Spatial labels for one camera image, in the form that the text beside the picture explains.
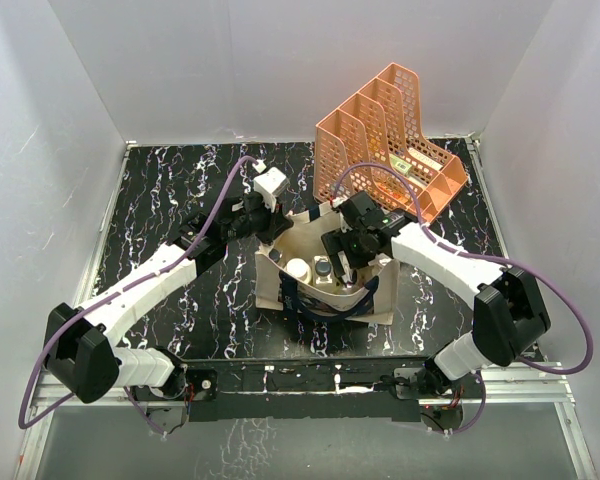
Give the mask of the peach plastic file organizer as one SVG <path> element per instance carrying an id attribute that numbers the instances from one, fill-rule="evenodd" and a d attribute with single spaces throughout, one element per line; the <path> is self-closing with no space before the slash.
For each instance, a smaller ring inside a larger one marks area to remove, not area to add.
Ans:
<path id="1" fill-rule="evenodd" d="M 389 64 L 316 124 L 313 196 L 366 191 L 382 207 L 415 214 L 403 186 L 416 194 L 433 222 L 462 190 L 468 176 L 458 156 L 429 141 L 421 126 L 419 78 Z"/>

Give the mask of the small clear square bottle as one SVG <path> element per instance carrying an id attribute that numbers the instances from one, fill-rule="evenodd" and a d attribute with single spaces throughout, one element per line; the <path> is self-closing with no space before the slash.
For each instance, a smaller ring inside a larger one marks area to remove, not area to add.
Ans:
<path id="1" fill-rule="evenodd" d="M 273 249 L 268 254 L 269 258 L 277 265 L 282 265 L 282 254 L 279 250 Z"/>

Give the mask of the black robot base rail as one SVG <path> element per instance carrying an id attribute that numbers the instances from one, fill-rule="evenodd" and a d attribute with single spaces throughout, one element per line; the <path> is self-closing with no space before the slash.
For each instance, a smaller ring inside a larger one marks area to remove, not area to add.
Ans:
<path id="1" fill-rule="evenodd" d="M 135 399 L 173 402 L 190 422 L 242 418 L 389 418 L 417 422 L 426 406 L 458 407 L 483 391 L 471 376 L 446 382 L 422 357 L 184 360 L 166 386 Z"/>

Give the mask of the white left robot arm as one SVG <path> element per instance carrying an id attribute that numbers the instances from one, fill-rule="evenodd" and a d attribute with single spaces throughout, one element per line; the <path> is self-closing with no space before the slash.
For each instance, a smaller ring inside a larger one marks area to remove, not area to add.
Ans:
<path id="1" fill-rule="evenodd" d="M 281 206 L 261 194 L 229 197 L 213 212 L 196 211 L 144 263 L 78 307 L 65 303 L 47 323 L 43 365 L 85 404 L 114 387 L 149 387 L 180 396 L 183 361 L 165 348 L 128 349 L 119 343 L 145 314 L 223 259 L 229 243 L 256 237 L 270 245 L 293 225 Z"/>

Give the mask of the aluminium table frame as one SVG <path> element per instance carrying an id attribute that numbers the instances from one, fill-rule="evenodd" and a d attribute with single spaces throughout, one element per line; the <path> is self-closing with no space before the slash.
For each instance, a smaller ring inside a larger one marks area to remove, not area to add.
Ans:
<path id="1" fill-rule="evenodd" d="M 445 148 L 449 147 L 454 153 L 459 153 L 460 159 L 463 162 L 464 168 L 469 172 L 469 179 L 476 181 L 470 192 L 473 192 L 474 200 L 477 205 L 477 220 L 469 220 L 468 213 L 460 213 L 460 220 L 453 220 L 456 225 L 456 233 L 468 233 L 468 226 L 474 225 L 484 226 L 487 233 L 494 233 L 498 239 L 498 248 L 501 253 L 505 252 L 504 241 L 500 238 L 500 232 L 495 218 L 495 213 L 492 211 L 492 206 L 488 197 L 486 186 L 484 186 L 484 176 L 481 171 L 480 155 L 477 140 L 470 136 L 451 138 L 445 140 Z M 340 351 L 339 355 L 335 356 L 292 356 L 292 357 L 271 357 L 271 358 L 195 358 L 185 360 L 237 360 L 237 359 L 286 359 L 286 358 L 305 358 L 305 357 L 367 357 L 353 356 L 353 347 L 343 347 L 345 350 Z M 380 356 L 404 356 L 404 357 L 422 357 L 426 360 L 428 355 L 398 355 L 397 350 L 393 349 L 390 354 Z M 39 413 L 42 407 L 51 406 L 53 402 L 59 401 L 63 395 L 66 395 L 65 387 L 60 385 L 60 381 L 52 379 L 50 373 L 43 373 L 40 386 L 36 386 L 33 398 L 33 411 Z M 571 456 L 571 463 L 575 469 L 578 478 L 595 478 L 596 473 L 592 464 L 592 460 L 588 453 L 584 437 L 579 430 L 579 424 L 575 418 L 574 410 L 575 400 L 568 383 L 567 376 L 564 374 L 550 374 L 547 372 L 533 369 L 531 366 L 521 362 L 513 362 L 509 367 L 491 366 L 484 367 L 482 370 L 483 386 L 486 391 L 486 402 L 494 404 L 555 404 L 557 415 L 561 422 L 561 435 L 566 439 L 567 449 Z M 182 407 L 176 407 L 173 402 L 160 401 L 153 404 L 149 401 L 139 401 L 143 410 L 142 413 L 159 412 L 161 410 L 169 410 L 162 412 L 165 415 L 175 414 L 171 412 L 176 408 L 182 409 L 182 419 L 176 423 L 184 421 L 183 425 L 188 421 Z M 51 412 L 49 417 L 41 419 L 40 423 L 33 426 L 28 433 L 25 434 L 25 440 L 21 450 L 20 464 L 17 467 L 14 479 L 36 479 L 39 472 L 42 471 L 42 460 L 45 451 L 50 449 L 50 432 L 53 427 L 53 420 L 59 420 L 59 413 L 55 416 Z"/>

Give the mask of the cream canvas tote bag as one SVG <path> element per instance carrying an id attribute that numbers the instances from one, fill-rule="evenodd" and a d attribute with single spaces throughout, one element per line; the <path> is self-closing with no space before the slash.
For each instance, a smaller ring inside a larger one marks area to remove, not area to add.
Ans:
<path id="1" fill-rule="evenodd" d="M 340 215 L 324 202 L 290 217 L 293 226 L 271 246 L 260 245 L 255 253 L 256 306 L 261 309 L 300 313 L 315 322 L 342 320 L 390 325 L 398 300 L 399 262 L 384 254 L 357 270 L 354 286 L 345 289 L 335 280 L 332 288 L 315 288 L 285 271 L 292 258 L 302 258 L 312 270 L 316 255 L 325 255 L 321 235 L 341 227 Z M 282 265 L 268 256 L 282 254 Z"/>

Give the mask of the large clear square bottle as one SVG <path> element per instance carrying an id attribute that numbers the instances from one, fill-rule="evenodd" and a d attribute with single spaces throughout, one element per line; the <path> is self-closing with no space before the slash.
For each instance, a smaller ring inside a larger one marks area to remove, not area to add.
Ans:
<path id="1" fill-rule="evenodd" d="M 314 256 L 312 271 L 312 281 L 315 288 L 332 288 L 335 285 L 333 268 L 328 256 Z"/>

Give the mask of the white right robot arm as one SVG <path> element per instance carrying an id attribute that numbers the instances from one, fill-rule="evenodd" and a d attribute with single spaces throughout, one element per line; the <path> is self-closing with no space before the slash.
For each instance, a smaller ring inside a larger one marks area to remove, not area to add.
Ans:
<path id="1" fill-rule="evenodd" d="M 341 225 L 323 234 L 322 242 L 337 274 L 383 253 L 423 271 L 472 309 L 471 331 L 445 345 L 417 372 L 421 392 L 449 396 L 465 375 L 492 364 L 509 366 L 549 330 L 537 281 L 523 269 L 470 258 L 406 211 L 383 211 L 365 192 L 329 205 Z"/>

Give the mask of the cream round cap bottle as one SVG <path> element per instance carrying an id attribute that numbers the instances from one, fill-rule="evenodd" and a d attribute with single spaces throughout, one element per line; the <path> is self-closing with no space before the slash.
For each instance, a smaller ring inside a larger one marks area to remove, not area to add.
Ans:
<path id="1" fill-rule="evenodd" d="M 290 259 L 285 265 L 285 271 L 300 282 L 306 284 L 311 282 L 311 266 L 302 258 Z"/>

